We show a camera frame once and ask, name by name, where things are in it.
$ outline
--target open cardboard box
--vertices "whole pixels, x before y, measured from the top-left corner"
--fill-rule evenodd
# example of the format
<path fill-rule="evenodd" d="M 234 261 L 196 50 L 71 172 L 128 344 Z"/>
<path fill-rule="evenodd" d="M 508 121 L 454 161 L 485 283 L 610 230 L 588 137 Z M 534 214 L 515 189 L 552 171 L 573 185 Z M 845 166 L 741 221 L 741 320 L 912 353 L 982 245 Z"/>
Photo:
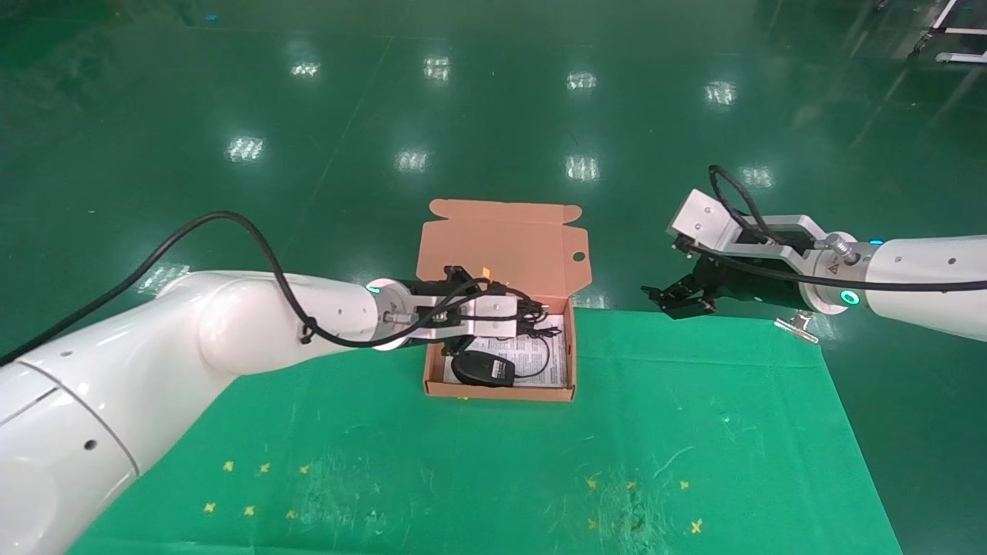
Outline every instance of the open cardboard box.
<path fill-rule="evenodd" d="M 566 387 L 483 387 L 445 383 L 445 357 L 440 344 L 425 354 L 425 394 L 528 401 L 571 401 L 575 395 L 575 321 L 569 296 L 593 281 L 589 236 L 567 226 L 582 208 L 562 204 L 529 204 L 437 198 L 429 205 L 444 219 L 421 229 L 418 278 L 445 279 L 446 266 L 462 266 L 478 278 L 490 279 L 527 293 L 562 314 L 565 323 Z"/>

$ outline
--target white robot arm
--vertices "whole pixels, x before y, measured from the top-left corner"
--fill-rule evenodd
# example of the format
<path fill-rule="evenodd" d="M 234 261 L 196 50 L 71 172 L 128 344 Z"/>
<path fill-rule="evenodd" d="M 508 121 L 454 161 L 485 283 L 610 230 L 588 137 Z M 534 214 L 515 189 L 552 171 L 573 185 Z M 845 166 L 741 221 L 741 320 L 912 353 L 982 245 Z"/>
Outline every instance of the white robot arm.
<path fill-rule="evenodd" d="M 0 553 L 63 553 L 238 376 L 354 347 L 514 337 L 519 327 L 505 321 L 517 296 L 480 290 L 455 267 L 447 281 L 361 286 L 273 266 L 186 275 L 146 304 L 0 360 Z"/>
<path fill-rule="evenodd" d="M 717 192 L 693 190 L 672 219 L 673 247 L 698 257 L 670 287 L 642 290 L 672 318 L 716 311 L 716 299 L 753 300 L 797 310 L 776 325 L 803 339 L 813 313 L 868 307 L 885 318 L 987 341 L 987 236 L 858 242 L 827 233 L 806 215 L 761 216 L 742 186 L 717 166 Z M 723 201 L 722 175 L 751 215 Z"/>

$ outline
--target green epoxy floor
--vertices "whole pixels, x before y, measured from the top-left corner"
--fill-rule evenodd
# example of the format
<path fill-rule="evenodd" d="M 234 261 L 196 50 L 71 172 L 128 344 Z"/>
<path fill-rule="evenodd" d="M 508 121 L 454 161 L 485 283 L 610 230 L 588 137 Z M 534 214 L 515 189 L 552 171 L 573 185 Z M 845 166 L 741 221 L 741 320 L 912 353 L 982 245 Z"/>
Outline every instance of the green epoxy floor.
<path fill-rule="evenodd" d="M 765 213 L 858 237 L 983 232 L 987 77 L 933 58 L 987 44 L 907 58 L 932 2 L 30 4 L 0 20 L 2 349 L 217 208 L 293 272 L 366 281 L 414 273 L 432 198 L 576 203 L 594 269 L 578 304 L 641 310 L 639 285 L 690 268 L 664 228 L 710 163 Z M 958 24 L 987 26 L 963 4 Z M 227 157 L 236 137 L 264 142 L 257 160 Z M 263 267 L 227 226 L 167 261 Z M 865 313 L 817 323 L 902 548 L 975 552 L 987 346 Z"/>

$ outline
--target box flap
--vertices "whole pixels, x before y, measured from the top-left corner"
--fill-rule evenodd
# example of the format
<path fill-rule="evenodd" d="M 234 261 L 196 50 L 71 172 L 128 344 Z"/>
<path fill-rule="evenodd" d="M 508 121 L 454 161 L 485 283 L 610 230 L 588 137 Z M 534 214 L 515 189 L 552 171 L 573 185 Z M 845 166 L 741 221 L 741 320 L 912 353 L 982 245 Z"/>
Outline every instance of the box flap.
<path fill-rule="evenodd" d="M 586 230 L 570 227 L 575 205 L 437 198 L 428 207 L 446 219 L 421 229 L 418 278 L 445 279 L 458 265 L 529 295 L 568 297 L 593 281 Z"/>

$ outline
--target metal bracket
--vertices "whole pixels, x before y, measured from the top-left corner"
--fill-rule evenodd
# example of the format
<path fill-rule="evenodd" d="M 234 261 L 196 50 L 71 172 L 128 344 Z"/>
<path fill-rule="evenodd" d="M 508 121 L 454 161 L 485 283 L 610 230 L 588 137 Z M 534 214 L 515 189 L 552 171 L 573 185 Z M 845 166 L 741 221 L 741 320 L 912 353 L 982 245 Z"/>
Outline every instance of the metal bracket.
<path fill-rule="evenodd" d="M 795 316 L 789 320 L 775 318 L 775 325 L 796 337 L 812 343 L 813 345 L 818 345 L 819 338 L 806 331 L 806 328 L 808 328 L 808 323 L 812 321 L 812 316 L 813 314 L 811 312 L 807 310 L 800 310 L 796 312 Z"/>

